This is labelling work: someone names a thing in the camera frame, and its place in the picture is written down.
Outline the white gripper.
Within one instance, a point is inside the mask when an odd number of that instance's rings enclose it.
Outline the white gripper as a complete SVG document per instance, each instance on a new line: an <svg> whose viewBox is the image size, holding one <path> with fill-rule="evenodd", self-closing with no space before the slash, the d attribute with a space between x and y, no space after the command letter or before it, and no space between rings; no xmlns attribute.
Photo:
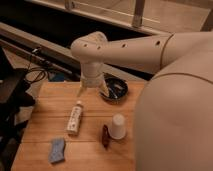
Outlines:
<svg viewBox="0 0 213 171"><path fill-rule="evenodd" d="M102 63L82 63L81 64L81 86L78 91L77 97L80 97L85 88L97 88L100 87L100 92L106 97L109 97L109 90L104 81L104 75L102 71Z"/></svg>

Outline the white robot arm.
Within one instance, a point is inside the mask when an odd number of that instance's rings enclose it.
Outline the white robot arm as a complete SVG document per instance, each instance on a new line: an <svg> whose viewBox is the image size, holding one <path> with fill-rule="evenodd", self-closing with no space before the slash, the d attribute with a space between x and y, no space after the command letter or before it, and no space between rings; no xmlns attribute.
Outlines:
<svg viewBox="0 0 213 171"><path fill-rule="evenodd" d="M101 87L103 63L153 75L134 114L136 171L213 171L213 31L109 41L80 37L81 87Z"/></svg>

